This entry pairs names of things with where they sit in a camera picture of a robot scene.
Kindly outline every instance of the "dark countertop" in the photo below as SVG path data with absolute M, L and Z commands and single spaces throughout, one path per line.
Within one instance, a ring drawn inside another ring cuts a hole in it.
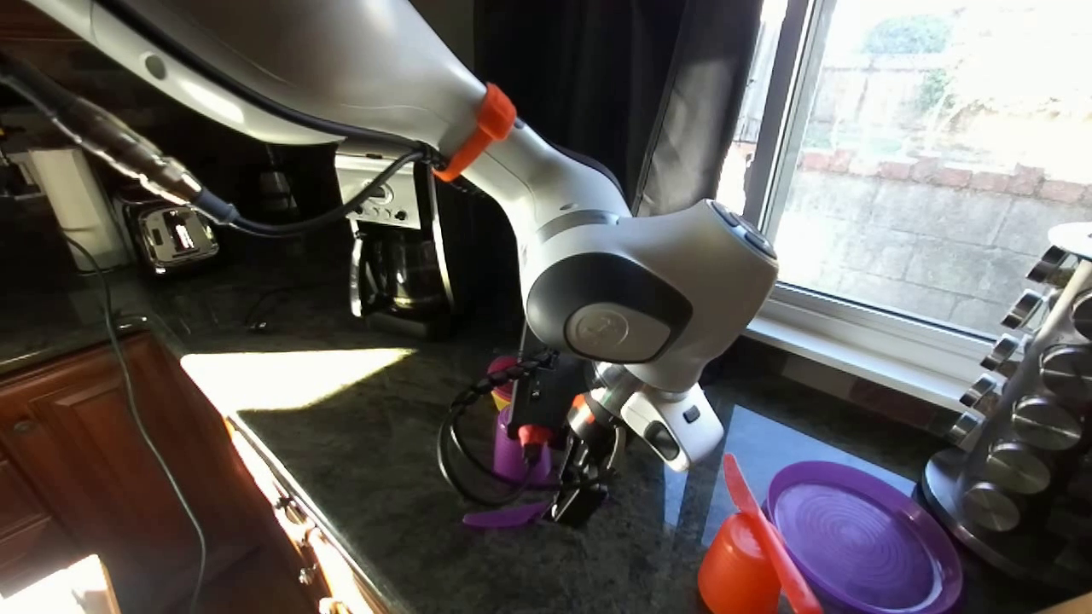
M 508 311 L 479 311 L 451 337 L 415 340 L 335 319 L 339 274 L 227 265 L 176 285 L 114 274 L 114 294 L 123 321 L 149 324 L 190 372 L 200 362 L 267 372 L 243 387 L 232 378 L 243 393 L 284 387 L 293 397 L 293 378 L 326 387 L 324 398 L 270 410 L 237 397 L 235 410 L 377 578 L 392 610 L 698 610 L 697 565 L 730 515 L 715 458 L 672 473 L 646 448 L 628 448 L 608 506 L 584 531 L 460 527 L 468 510 L 435 473 L 434 432 L 455 393 L 512 350 L 517 329 Z M 0 372 L 102 340 L 92 278 L 28 280 L 0 297 L 0 313 Z M 762 350 L 730 350 L 711 369 L 705 393 L 728 426 L 724 449 L 737 454 L 756 495 L 796 461 L 844 461 L 911 495 L 939 448 L 779 378 Z M 487 426 L 492 415 L 480 405 L 470 420 Z M 971 559 L 965 578 L 965 614 L 1031 610 L 1027 593 Z

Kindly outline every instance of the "wooden cabinet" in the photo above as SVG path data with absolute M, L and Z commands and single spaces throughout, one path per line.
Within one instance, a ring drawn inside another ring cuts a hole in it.
M 20 559 L 48 543 L 62 555 L 99 553 L 123 610 L 187 603 L 199 535 L 160 454 L 200 521 L 206 581 L 258 553 L 275 559 L 258 581 L 275 610 L 306 610 L 293 546 L 223 415 L 154 337 L 127 337 L 123 358 L 132 405 L 108 346 L 0 381 L 0 573 L 33 573 Z

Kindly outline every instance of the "orange cup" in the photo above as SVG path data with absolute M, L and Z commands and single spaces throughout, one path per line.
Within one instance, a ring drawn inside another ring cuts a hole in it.
M 782 582 L 765 559 L 748 520 L 730 515 L 711 543 L 697 573 L 697 592 L 711 614 L 772 614 L 782 603 Z

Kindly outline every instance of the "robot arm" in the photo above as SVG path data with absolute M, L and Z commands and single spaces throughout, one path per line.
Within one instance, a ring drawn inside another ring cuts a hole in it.
M 32 4 L 194 113 L 272 144 L 377 133 L 451 158 L 487 92 L 407 0 Z M 216 200 L 142 140 L 102 140 L 86 148 L 146 189 L 206 212 Z M 773 285 L 756 232 L 711 200 L 630 217 L 599 170 L 517 119 L 465 179 L 516 232 L 529 331 L 603 364 L 589 413 L 621 415 L 675 470 L 711 454 L 724 430 L 697 378 Z

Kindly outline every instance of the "window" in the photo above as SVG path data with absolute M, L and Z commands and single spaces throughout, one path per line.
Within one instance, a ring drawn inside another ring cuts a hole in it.
M 955 405 L 1049 229 L 1092 212 L 1078 0 L 789 0 L 719 198 L 782 285 L 754 333 Z

